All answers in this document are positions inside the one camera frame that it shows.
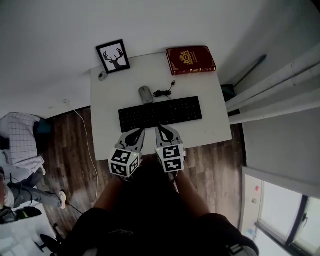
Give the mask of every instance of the wooden floor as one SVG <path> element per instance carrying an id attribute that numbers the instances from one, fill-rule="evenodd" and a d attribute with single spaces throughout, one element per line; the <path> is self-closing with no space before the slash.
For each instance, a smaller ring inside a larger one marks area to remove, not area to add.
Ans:
<path id="1" fill-rule="evenodd" d="M 91 110 L 81 110 L 79 114 L 88 131 L 90 152 L 99 175 L 100 195 L 111 177 L 108 161 L 95 161 Z M 69 204 L 85 212 L 95 204 L 97 175 L 89 157 L 82 120 L 75 113 L 55 117 L 52 119 L 52 132 L 43 156 L 46 176 L 38 187 L 52 192 L 64 190 Z M 184 171 L 210 210 L 226 216 L 238 227 L 242 205 L 243 151 L 240 127 L 232 125 L 231 132 L 232 140 L 187 149 Z M 65 235 L 81 215 L 70 206 L 66 209 L 45 206 L 45 210 L 50 223 L 57 223 Z"/>

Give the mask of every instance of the wall outlet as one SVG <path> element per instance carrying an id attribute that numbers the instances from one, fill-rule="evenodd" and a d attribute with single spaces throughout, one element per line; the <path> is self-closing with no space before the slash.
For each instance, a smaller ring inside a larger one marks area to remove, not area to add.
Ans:
<path id="1" fill-rule="evenodd" d="M 68 99 L 68 98 L 65 98 L 65 99 L 63 100 L 63 103 L 69 106 L 70 103 L 71 103 L 71 100 Z"/>

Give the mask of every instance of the deer head silhouette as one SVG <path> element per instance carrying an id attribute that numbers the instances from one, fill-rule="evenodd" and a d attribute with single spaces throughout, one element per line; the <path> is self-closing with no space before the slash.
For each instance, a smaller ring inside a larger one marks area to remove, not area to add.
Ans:
<path id="1" fill-rule="evenodd" d="M 117 57 L 116 55 L 114 55 L 115 59 L 113 60 L 112 58 L 108 58 L 109 55 L 107 55 L 107 51 L 104 52 L 103 57 L 106 61 L 109 61 L 110 63 L 112 63 L 114 65 L 114 67 L 116 69 L 121 68 L 122 65 L 120 65 L 118 63 L 118 60 L 124 55 L 122 50 L 120 50 L 119 48 L 116 49 L 119 53 L 119 57 Z"/>

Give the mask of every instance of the sneaker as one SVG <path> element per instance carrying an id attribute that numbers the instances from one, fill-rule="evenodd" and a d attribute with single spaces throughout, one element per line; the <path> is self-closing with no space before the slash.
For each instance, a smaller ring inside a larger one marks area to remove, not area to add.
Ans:
<path id="1" fill-rule="evenodd" d="M 60 208 L 61 209 L 65 209 L 66 208 L 66 200 L 67 200 L 67 196 L 66 196 L 65 192 L 60 191 L 59 192 L 59 198 L 60 198 L 60 200 L 62 202 L 62 205 L 61 205 Z"/>
<path id="2" fill-rule="evenodd" d="M 46 170 L 45 170 L 43 165 L 40 166 L 40 170 L 42 172 L 42 175 L 45 176 L 47 172 L 46 172 Z"/>

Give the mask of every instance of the gray computer mouse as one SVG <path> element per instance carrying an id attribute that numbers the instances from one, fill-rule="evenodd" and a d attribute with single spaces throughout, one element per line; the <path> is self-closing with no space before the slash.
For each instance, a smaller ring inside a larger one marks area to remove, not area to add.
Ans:
<path id="1" fill-rule="evenodd" d="M 139 94 L 144 104 L 152 103 L 154 101 L 154 97 L 152 96 L 148 86 L 140 87 Z"/>

